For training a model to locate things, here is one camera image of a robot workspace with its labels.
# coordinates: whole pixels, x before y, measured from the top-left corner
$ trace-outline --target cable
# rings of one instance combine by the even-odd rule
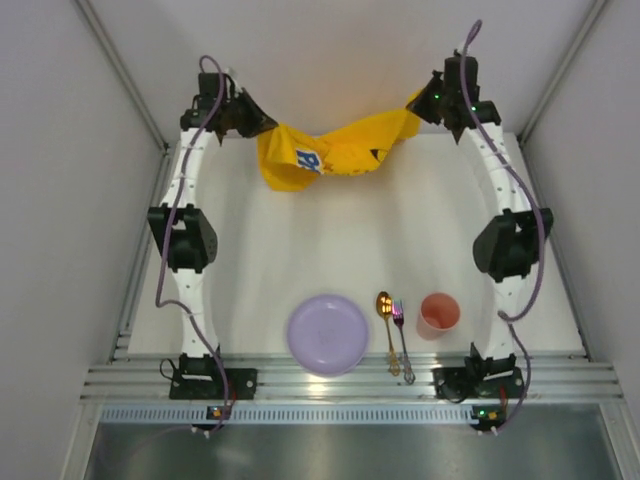
[[[471,115],[471,119],[473,120],[473,123],[475,123],[476,128],[478,129],[482,137],[484,138],[484,141],[487,142],[487,145],[489,145],[489,148],[491,148],[491,150],[496,155],[496,157],[498,157],[498,160],[504,166],[505,170],[509,172],[509,175],[511,175],[513,179],[516,181],[516,183],[522,190],[522,193],[524,193],[524,196],[527,197],[527,201],[529,202],[529,205],[531,205],[531,211],[533,212],[533,216],[535,217],[536,228],[538,230],[539,266],[538,266],[538,274],[536,276],[536,283],[535,283],[535,286],[533,287],[531,298],[527,302],[527,305],[524,307],[522,312],[520,312],[519,314],[513,317],[510,317],[504,311],[498,312],[498,315],[500,316],[500,318],[502,318],[506,322],[516,322],[521,318],[523,318],[527,313],[529,313],[529,311],[533,307],[533,304],[538,299],[538,295],[540,294],[540,287],[542,286],[542,276],[544,273],[544,241],[545,241],[544,223],[542,222],[542,214],[540,213],[540,209],[538,208],[538,205],[536,204],[536,201],[533,198],[533,194],[531,193],[527,185],[524,183],[524,180],[522,180],[520,175],[517,174],[517,172],[509,164],[507,159],[504,158],[502,153],[500,153],[500,150],[496,147],[495,143],[493,143],[491,136],[487,133],[485,128],[482,126],[480,119],[476,115],[475,111],[473,110],[473,106],[471,105],[471,98],[469,97],[469,89],[466,81],[465,59],[467,58],[467,50],[469,49],[469,45],[471,45],[471,42],[473,42],[473,40],[476,38],[476,35],[478,35],[478,32],[480,31],[481,27],[482,27],[482,20],[477,20],[476,23],[473,24],[473,27],[471,27],[471,30],[469,31],[469,35],[467,35],[467,40],[465,41],[464,47],[462,49],[462,54],[461,54],[462,58],[461,58],[461,65],[460,65],[460,81],[462,83],[462,96],[464,97],[464,103],[469,109],[469,114]]]
[[[457,398],[455,400],[452,400],[451,397],[449,397],[448,394],[444,393],[444,388],[442,389],[442,396],[444,397],[444,399],[449,402],[449,403],[453,403],[454,405],[458,405],[462,402],[464,402],[467,398],[469,398],[469,395],[471,394],[472,388],[469,387],[468,385],[465,387],[465,392],[460,395],[460,398]]]
[[[524,180],[522,180],[520,175],[516,173],[514,168],[507,161],[507,159],[504,158],[502,153],[500,153],[500,150],[496,147],[495,143],[493,143],[491,136],[487,133],[485,128],[482,126],[480,119],[475,114],[475,111],[473,110],[471,105],[471,98],[469,96],[469,88],[467,86],[467,80],[466,80],[467,77],[466,77],[465,60],[467,58],[467,51],[469,50],[469,45],[471,45],[473,40],[476,38],[481,28],[482,28],[482,20],[476,20],[476,22],[471,27],[471,30],[467,35],[467,39],[464,42],[464,47],[462,48],[462,53],[461,53],[462,58],[460,62],[460,81],[462,84],[462,96],[464,97],[464,103],[466,104],[467,109],[469,110],[469,115],[471,115],[471,119],[473,120],[473,123],[476,125],[476,128],[478,129],[482,137],[484,138],[484,141],[487,143],[487,145],[489,145],[489,148],[491,148],[491,151],[496,155],[500,163],[504,166],[505,170],[509,172],[509,175],[511,175],[511,177],[516,181],[516,183],[524,193],[524,196],[527,197],[527,201],[531,206],[531,211],[533,212],[533,216],[536,219],[536,228],[538,230],[538,263],[539,265],[538,265],[538,273],[536,276],[536,283],[533,287],[531,298],[529,298],[527,305],[522,309],[522,311],[519,314],[514,315],[513,317],[510,317],[503,310],[500,310],[498,312],[498,316],[502,320],[507,322],[509,327],[509,332],[511,333],[513,340],[516,342],[520,350],[522,350],[522,355],[524,356],[524,360],[527,365],[526,367],[527,377],[525,380],[524,388],[522,389],[522,394],[520,395],[520,398],[518,398],[518,403],[516,403],[516,406],[513,408],[511,415],[509,415],[507,419],[504,421],[504,423],[496,429],[495,433],[497,434],[502,430],[504,430],[506,426],[509,424],[509,422],[519,413],[520,408],[522,407],[522,404],[524,402],[524,399],[526,398],[529,392],[529,387],[531,386],[531,357],[529,356],[529,353],[527,352],[527,350],[524,348],[522,341],[516,334],[516,331],[513,328],[513,323],[522,319],[525,315],[527,315],[527,313],[529,313],[529,311],[533,307],[533,304],[538,299],[538,295],[540,294],[540,288],[542,286],[542,276],[544,274],[545,231],[544,231],[544,223],[542,222],[542,214],[540,213],[540,209],[538,208],[538,205],[536,204],[536,201],[533,198],[533,194],[529,191],[529,188],[524,183]]]
[[[166,379],[167,379],[167,380],[169,380],[169,381],[173,381],[173,378],[171,378],[171,377],[167,376],[167,375],[164,373],[164,370],[162,370],[162,366],[164,365],[164,362],[169,362],[169,364],[171,365],[171,368],[173,369],[173,372],[175,372],[175,371],[177,370],[177,368],[176,368],[176,364],[175,364],[175,363],[173,363],[173,360],[171,360],[170,358],[163,358],[162,360],[160,360],[160,375],[161,375],[163,378],[166,378]]]
[[[157,308],[163,308],[163,307],[166,307],[167,305],[176,305],[176,306],[180,307],[188,315],[189,322],[191,323],[191,326],[193,327],[194,331],[196,332],[197,337],[200,339],[200,341],[204,344],[204,346],[207,348],[207,350],[211,354],[211,357],[216,362],[216,366],[218,367],[218,370],[220,372],[220,376],[222,378],[222,386],[223,386],[223,389],[224,389],[224,409],[226,411],[227,404],[229,402],[229,381],[227,379],[227,374],[226,374],[226,372],[224,370],[224,366],[222,365],[222,361],[220,360],[220,357],[218,356],[218,354],[216,353],[214,348],[211,346],[209,341],[206,339],[206,337],[204,336],[204,334],[202,333],[202,331],[198,327],[196,319],[193,316],[193,312],[191,311],[191,309],[187,305],[185,305],[184,303],[182,303],[179,300],[173,300],[173,299],[162,300],[162,290],[164,288],[164,277],[165,277],[165,275],[167,273],[167,263],[168,263],[168,258],[169,258],[169,245],[170,245],[170,241],[171,241],[171,227],[173,226],[173,222],[175,221],[176,212],[178,210],[178,204],[180,203],[180,198],[182,197],[182,192],[184,191],[184,176],[185,176],[186,171],[187,171],[187,165],[188,165],[188,162],[189,162],[189,155],[191,154],[191,150],[195,146],[196,142],[198,141],[198,138],[200,137],[200,135],[204,131],[205,127],[207,126],[209,121],[213,118],[215,113],[220,108],[220,105],[222,104],[222,98],[223,98],[223,95],[224,95],[224,90],[225,90],[225,88],[224,88],[225,87],[225,77],[224,77],[224,73],[222,72],[222,69],[220,68],[220,65],[218,64],[218,62],[216,62],[213,59],[213,57],[210,57],[209,55],[203,55],[202,57],[200,57],[200,60],[199,60],[200,70],[202,72],[205,71],[204,70],[204,65],[203,65],[204,60],[210,60],[214,64],[216,69],[218,70],[218,79],[219,79],[220,88],[218,90],[218,97],[216,98],[216,101],[215,101],[215,103],[213,105],[213,108],[207,114],[207,116],[204,118],[204,120],[202,121],[202,124],[200,125],[198,130],[196,130],[196,133],[191,138],[191,142],[189,142],[189,145],[187,147],[187,151],[185,152],[184,158],[182,159],[182,165],[180,166],[180,182],[178,184],[178,192],[176,193],[176,198],[173,201],[173,205],[171,206],[171,211],[169,212],[169,218],[167,220],[167,226],[166,226],[165,231],[164,231],[164,240],[163,240],[163,243],[162,243],[162,262],[161,262],[161,265],[160,265],[160,275],[158,276],[158,287],[156,289],[155,305],[156,305]],[[220,417],[220,421],[218,422],[216,427],[213,429],[214,432],[216,430],[220,429],[220,427],[222,427],[223,421],[224,421],[224,416]]]
[[[507,396],[507,390],[500,386],[500,407],[504,413],[507,413],[507,407],[509,406],[509,397]]]

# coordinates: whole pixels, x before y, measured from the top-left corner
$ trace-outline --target metal floor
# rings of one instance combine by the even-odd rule
[[[527,406],[499,437],[466,426],[229,426],[210,440],[103,424],[85,480],[615,480],[596,406]]]

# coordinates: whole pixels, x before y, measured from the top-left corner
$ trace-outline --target fork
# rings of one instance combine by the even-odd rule
[[[400,338],[402,339],[402,365],[404,367],[404,381],[407,384],[412,385],[416,381],[416,376],[411,368],[411,362],[409,361],[409,354],[407,353],[407,345],[404,343],[404,309],[402,308],[402,300],[394,300],[391,307],[393,313],[393,323],[400,330]]]

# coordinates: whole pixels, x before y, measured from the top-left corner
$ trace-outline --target vent grille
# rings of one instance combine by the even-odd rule
[[[208,424],[203,405],[106,405],[103,423]],[[237,425],[416,425],[471,424],[462,405],[236,405],[227,423]]]

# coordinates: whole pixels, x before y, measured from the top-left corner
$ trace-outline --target black mounting bracket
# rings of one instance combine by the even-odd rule
[[[433,370],[436,398],[452,403],[466,399],[519,398],[524,381],[522,371],[515,366],[516,357],[483,359],[474,344],[464,358],[464,367],[443,367]]]
[[[236,84],[228,74],[223,75],[224,98],[218,110],[204,126],[207,132],[216,132],[218,140],[229,130],[237,130],[244,138],[253,138],[278,126],[269,115],[258,106],[244,88],[236,91]],[[213,109],[220,92],[220,75],[217,73],[198,74],[199,94],[193,98],[191,108],[180,117],[180,128],[200,128]]]
[[[460,140],[465,128],[476,128],[462,94],[460,69],[462,56],[455,52],[444,61],[444,71],[434,70],[426,87],[407,105],[407,109],[428,123],[441,122]],[[502,119],[491,101],[479,101],[478,61],[474,57],[465,59],[465,83],[474,113],[481,123],[500,125]]]
[[[258,386],[255,368],[225,368],[229,383],[229,400],[253,400]],[[180,355],[171,378],[171,400],[222,400],[224,387],[215,360],[205,355],[191,358]]]
[[[160,252],[170,213],[171,208],[166,204],[150,207],[147,211],[147,221]],[[184,229],[175,227],[178,222],[184,223]],[[171,227],[169,268],[174,272],[179,268],[188,268],[202,273],[204,267],[216,259],[217,253],[218,237],[202,210],[191,204],[186,208],[178,208]]]
[[[551,233],[553,213],[541,208],[545,240]],[[536,219],[531,210],[513,213],[504,210],[489,222],[473,242],[473,259],[482,273],[496,283],[506,277],[526,277],[538,262],[540,242]]]

